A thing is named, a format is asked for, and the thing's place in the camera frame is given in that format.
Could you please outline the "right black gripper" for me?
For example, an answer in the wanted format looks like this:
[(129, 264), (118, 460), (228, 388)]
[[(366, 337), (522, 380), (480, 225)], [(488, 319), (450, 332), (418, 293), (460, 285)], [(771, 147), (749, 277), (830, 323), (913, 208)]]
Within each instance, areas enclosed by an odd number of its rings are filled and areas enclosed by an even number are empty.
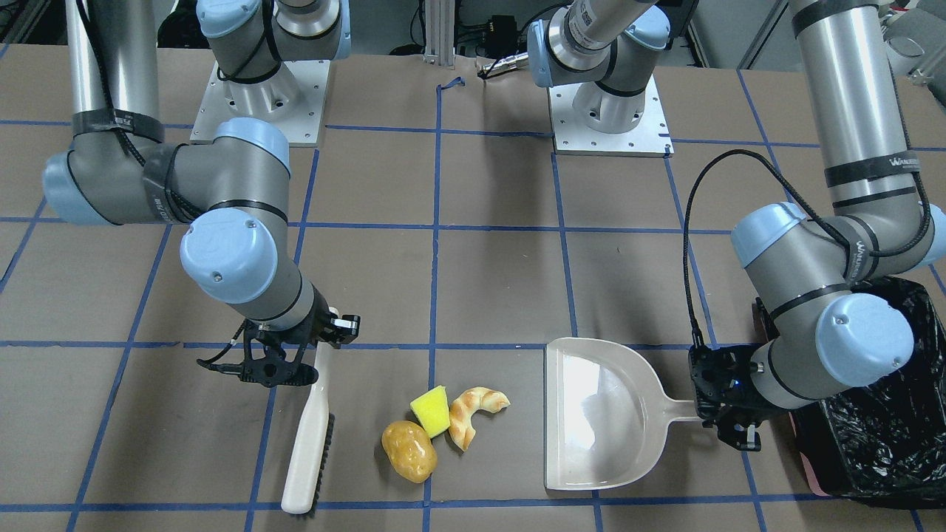
[[(325, 329), (325, 343), (332, 347), (350, 344), (359, 336), (361, 316), (338, 316), (331, 313), (324, 296), (313, 285), (310, 312), (288, 330), (264, 330), (261, 324), (245, 319), (230, 344), (211, 359), (197, 364), (211, 371), (237, 376), (243, 383), (259, 383), (271, 388), (277, 385), (305, 386), (315, 383), (315, 368), (303, 363), (307, 346), (317, 346)], [(242, 337), (244, 358), (239, 364), (218, 364)]]

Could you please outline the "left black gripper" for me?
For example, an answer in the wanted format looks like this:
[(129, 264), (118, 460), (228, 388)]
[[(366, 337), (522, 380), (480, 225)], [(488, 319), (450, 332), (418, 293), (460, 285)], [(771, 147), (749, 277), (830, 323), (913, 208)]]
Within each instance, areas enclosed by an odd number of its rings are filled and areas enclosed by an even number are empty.
[(703, 427), (715, 427), (720, 441), (738, 451), (760, 451), (758, 428), (777, 415), (777, 407), (754, 387), (752, 355), (757, 344), (712, 349), (691, 346), (690, 378)]

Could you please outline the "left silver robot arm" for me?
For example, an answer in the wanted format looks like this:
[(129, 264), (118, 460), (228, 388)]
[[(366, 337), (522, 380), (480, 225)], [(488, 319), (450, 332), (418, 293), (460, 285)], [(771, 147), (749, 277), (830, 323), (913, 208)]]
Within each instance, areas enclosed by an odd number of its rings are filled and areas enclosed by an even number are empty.
[[(604, 134), (633, 127), (669, 21), (656, 1), (574, 1), (528, 30), (529, 68), (541, 87), (580, 83), (582, 123)], [(760, 448), (756, 427), (784, 411), (875, 383), (909, 361), (908, 320), (852, 287), (944, 256), (944, 214), (930, 205), (896, 99), (875, 1), (790, 1), (834, 216), (818, 216), (794, 189), (743, 218), (731, 242), (778, 337), (766, 346), (710, 350), (690, 303), (690, 189), (684, 289), (697, 415), (737, 450)]]

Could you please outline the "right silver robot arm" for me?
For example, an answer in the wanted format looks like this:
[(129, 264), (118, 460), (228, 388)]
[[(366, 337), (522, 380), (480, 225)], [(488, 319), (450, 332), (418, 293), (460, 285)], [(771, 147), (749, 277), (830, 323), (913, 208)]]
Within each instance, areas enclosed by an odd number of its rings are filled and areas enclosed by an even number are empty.
[(359, 317), (339, 316), (286, 249), (286, 136), (247, 108), (253, 89), (286, 89), (270, 110), (293, 110), (288, 61), (344, 58), (344, 1), (199, 1), (200, 32), (236, 117), (210, 143), (166, 142), (157, 101), (156, 31), (149, 1), (68, 1), (73, 144), (43, 172), (44, 196), (75, 225), (187, 225), (180, 263), (213, 299), (243, 316), (244, 358), (200, 366), (244, 383), (311, 385), (308, 347), (340, 347)]

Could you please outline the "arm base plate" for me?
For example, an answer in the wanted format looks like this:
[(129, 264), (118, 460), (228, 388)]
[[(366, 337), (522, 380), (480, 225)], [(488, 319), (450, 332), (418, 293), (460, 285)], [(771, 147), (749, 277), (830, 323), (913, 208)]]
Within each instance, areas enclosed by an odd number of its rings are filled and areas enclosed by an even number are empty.
[(234, 117), (260, 119), (280, 129), (291, 147), (318, 147), (331, 61), (286, 61), (269, 80), (223, 81), (217, 64), (200, 101), (192, 143), (210, 143), (217, 127)]
[(548, 89), (557, 154), (671, 156), (675, 149), (656, 80), (624, 98), (594, 82)]

